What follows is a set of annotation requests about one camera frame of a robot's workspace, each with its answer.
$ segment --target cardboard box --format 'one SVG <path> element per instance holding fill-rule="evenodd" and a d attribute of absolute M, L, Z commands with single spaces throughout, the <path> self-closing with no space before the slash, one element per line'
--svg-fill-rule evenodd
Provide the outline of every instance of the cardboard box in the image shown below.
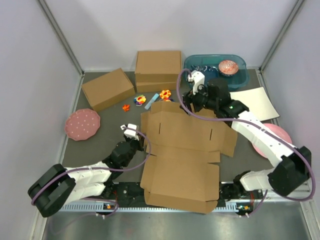
<path fill-rule="evenodd" d="M 135 81 L 173 83 L 177 81 L 181 70 L 180 51 L 139 51 L 135 66 Z"/>
<path fill-rule="evenodd" d="M 121 68 L 82 85 L 90 106 L 96 112 L 135 95 L 135 89 Z"/>
<path fill-rule="evenodd" d="M 175 82 L 137 82 L 136 91 L 138 93 L 161 92 L 162 90 L 176 90 Z"/>
<path fill-rule="evenodd" d="M 152 155 L 140 186 L 148 205 L 207 214 L 219 199 L 219 166 L 213 163 L 220 162 L 220 153 L 233 157 L 237 132 L 224 122 L 188 116 L 179 106 L 159 101 L 141 114 Z M 200 114 L 214 116 L 209 110 Z"/>

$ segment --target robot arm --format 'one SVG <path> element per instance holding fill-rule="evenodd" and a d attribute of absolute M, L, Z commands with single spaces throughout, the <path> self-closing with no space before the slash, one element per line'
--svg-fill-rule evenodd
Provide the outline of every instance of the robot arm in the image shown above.
<path fill-rule="evenodd" d="M 128 124 L 130 129 L 137 130 L 138 126 Z M 133 130 L 124 131 L 125 141 L 118 142 L 111 154 L 104 160 L 89 166 L 77 168 L 64 168 L 61 164 L 52 166 L 28 190 L 31 199 L 51 180 L 68 171 L 67 174 L 57 179 L 34 201 L 41 215 L 46 218 L 58 212 L 65 204 L 87 198 L 90 196 L 103 196 L 107 198 L 113 191 L 113 180 L 121 175 L 137 151 L 143 151 L 143 139 L 140 139 Z"/>
<path fill-rule="evenodd" d="M 204 85 L 205 76 L 199 71 L 193 71 L 191 76 L 188 76 L 188 81 L 193 83 L 193 88 L 183 95 L 186 107 L 192 112 L 192 104 L 195 112 L 205 108 L 213 110 L 217 118 L 240 120 L 226 120 L 225 123 L 256 145 L 274 167 L 258 172 L 244 172 L 235 178 L 235 184 L 239 184 L 245 191 L 271 189 L 281 196 L 287 196 L 308 180 L 310 176 L 304 162 L 290 148 L 266 134 L 265 132 L 269 132 L 275 135 L 249 111 L 247 106 L 231 99 L 225 79 L 211 79 Z M 260 129 L 242 121 L 252 122 L 260 126 Z M 310 164 L 311 152 L 304 146 L 297 150 Z"/>

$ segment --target cable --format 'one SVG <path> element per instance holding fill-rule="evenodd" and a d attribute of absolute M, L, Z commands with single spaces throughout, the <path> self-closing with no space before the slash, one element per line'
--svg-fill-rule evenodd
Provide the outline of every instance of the cable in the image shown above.
<path fill-rule="evenodd" d="M 149 144 L 149 153 L 147 154 L 147 156 L 145 157 L 145 159 L 143 160 L 143 162 L 141 162 L 140 164 L 138 164 L 137 166 L 131 167 L 131 168 L 127 168 L 127 169 L 115 169 L 115 168 L 109 168 L 109 167 L 100 167 L 100 166 L 96 166 L 96 167 L 79 167 L 79 168 L 74 168 L 71 170 L 67 170 L 61 174 L 59 174 L 58 176 L 56 176 L 55 178 L 53 178 L 51 181 L 49 181 L 46 185 L 44 185 L 44 187 L 33 197 L 33 199 L 31 200 L 31 205 L 35 205 L 35 201 L 37 200 L 37 198 L 49 187 L 51 186 L 55 181 L 57 181 L 58 179 L 60 179 L 61 177 L 69 174 L 69 173 L 73 173 L 73 172 L 77 172 L 77 171 L 86 171 L 86 170 L 109 170 L 109 171 L 113 171 L 113 172 L 128 172 L 134 169 L 139 168 L 140 166 L 142 166 L 143 164 L 145 164 L 145 162 L 147 161 L 147 159 L 150 157 L 151 155 L 151 142 L 150 140 L 147 138 L 147 136 L 145 136 L 142 132 L 133 129 L 133 128 L 129 128 L 129 127 L 123 127 L 124 129 L 128 129 L 128 130 L 132 130 L 135 131 L 136 133 L 138 133 L 140 136 L 144 137 L 144 139 L 146 139 L 146 141 Z"/>
<path fill-rule="evenodd" d="M 84 198 L 84 200 L 89 200 L 89 201 L 100 201 L 100 202 L 106 202 L 106 203 L 112 203 L 115 204 L 115 208 L 114 210 L 108 214 L 108 215 L 103 215 L 103 217 L 111 217 L 112 215 L 114 215 L 116 213 L 116 211 L 119 209 L 119 204 L 116 201 L 112 201 L 112 200 L 107 200 L 107 199 L 95 199 L 95 198 Z M 56 236 L 59 235 L 60 233 L 62 233 L 64 230 L 66 230 L 71 224 L 73 224 L 74 222 L 78 221 L 79 219 L 88 217 L 88 216 L 97 216 L 97 213 L 95 212 L 90 212 L 90 213 L 86 213 L 83 214 L 81 216 L 76 217 L 75 219 L 73 219 L 72 221 L 70 221 L 67 225 L 65 225 L 62 229 L 60 229 L 59 231 L 55 231 L 54 230 L 54 223 L 52 218 L 49 219 L 49 229 L 52 235 Z"/>
<path fill-rule="evenodd" d="M 194 114 L 193 112 L 191 112 L 183 103 L 182 99 L 181 99 L 181 95 L 180 95 L 180 82 L 181 82 L 181 76 L 184 72 L 187 72 L 190 76 L 191 76 L 191 71 L 187 68 L 183 69 L 179 75 L 178 78 L 176 80 L 176 93 L 177 93 L 177 97 L 178 100 L 182 106 L 182 108 L 191 116 L 197 118 L 197 119 L 201 119 L 201 120 L 205 120 L 205 121 L 213 121 L 213 122 L 225 122 L 225 121 L 232 121 L 232 122 L 240 122 L 240 123 L 245 123 L 245 124 L 249 124 L 254 126 L 255 128 L 263 131 L 265 134 L 269 135 L 270 137 L 274 138 L 275 140 L 277 140 L 278 142 L 282 143 L 283 145 L 285 145 L 287 148 L 289 148 L 290 150 L 292 150 L 299 158 L 301 158 L 301 160 L 304 162 L 304 164 L 306 165 L 306 168 L 309 171 L 310 174 L 310 178 L 311 178 L 311 182 L 312 182 L 312 188 L 311 188 L 311 192 L 309 194 L 309 196 L 305 197 L 305 198 L 293 198 L 293 197 L 288 197 L 288 196 L 281 196 L 285 199 L 288 200 L 292 200 L 292 201 L 299 201 L 299 202 L 304 202 L 304 201 L 308 201 L 310 199 L 312 199 L 312 197 L 315 194 L 316 191 L 316 179 L 315 179 L 315 175 L 314 172 L 311 169 L 310 164 L 308 163 L 308 161 L 306 160 L 306 158 L 300 153 L 298 152 L 294 147 L 290 146 L 286 141 L 282 140 L 281 138 L 273 135 L 272 133 L 266 131 L 265 129 L 263 129 L 262 127 L 254 124 L 251 121 L 246 121 L 246 120 L 242 120 L 242 119 L 237 119 L 237 118 L 209 118 L 209 117 L 203 117 L 203 116 L 198 116 L 196 114 Z"/>
<path fill-rule="evenodd" d="M 256 212 L 261 208 L 262 203 L 264 202 L 264 200 L 265 200 L 266 197 L 267 197 L 267 194 L 268 194 L 268 190 L 265 190 L 265 193 L 264 193 L 264 195 L 263 195 L 263 198 L 262 198 L 261 201 L 258 203 L 258 205 L 256 206 L 256 208 L 253 209 L 253 211 L 248 214 L 248 217 L 250 217 L 252 214 L 256 213 Z"/>
<path fill-rule="evenodd" d="M 251 206 L 254 206 L 255 204 L 255 195 L 253 192 L 250 193 L 250 197 L 251 197 Z"/>

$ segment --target dark gray mat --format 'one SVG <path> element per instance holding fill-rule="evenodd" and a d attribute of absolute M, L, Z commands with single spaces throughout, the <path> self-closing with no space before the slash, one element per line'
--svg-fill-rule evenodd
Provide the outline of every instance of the dark gray mat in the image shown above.
<path fill-rule="evenodd" d="M 83 83 L 93 80 L 105 72 L 89 72 L 84 76 Z M 134 72 L 126 73 L 133 84 L 135 84 Z M 247 90 L 260 87 L 259 81 L 254 69 L 249 70 L 250 81 L 247 86 L 239 89 Z M 181 85 L 181 92 L 184 93 L 189 89 L 185 82 Z M 155 93 L 144 93 L 147 102 L 153 97 Z M 172 98 L 177 101 L 176 91 L 172 91 Z M 123 131 L 120 126 L 123 124 L 140 125 L 140 114 L 145 112 L 143 106 L 135 106 L 133 97 L 128 98 L 120 103 L 117 103 L 98 114 L 101 117 L 101 127 L 93 137 L 85 141 L 68 140 L 67 147 L 64 154 L 64 167 L 81 167 L 84 165 L 92 165 L 107 157 L 114 149 L 116 143 L 123 140 Z M 130 104 L 130 111 L 124 112 L 122 106 Z M 90 105 L 81 91 L 76 109 L 90 108 Z M 134 167 L 144 160 L 145 154 L 138 152 L 128 167 Z M 270 169 L 272 166 L 269 161 L 255 152 L 251 143 L 240 134 L 235 148 L 234 157 L 227 157 L 222 155 L 220 165 L 220 181 L 229 182 L 238 174 L 244 171 L 260 171 Z M 140 182 L 143 172 L 143 167 L 133 171 L 124 172 L 118 177 L 118 182 Z"/>

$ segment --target white paper sheet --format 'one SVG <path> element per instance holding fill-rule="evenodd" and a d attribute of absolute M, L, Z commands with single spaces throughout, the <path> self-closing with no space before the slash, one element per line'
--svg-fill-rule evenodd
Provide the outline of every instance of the white paper sheet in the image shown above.
<path fill-rule="evenodd" d="M 264 87 L 231 92 L 231 98 L 245 104 L 260 121 L 274 119 L 280 115 L 269 100 Z"/>

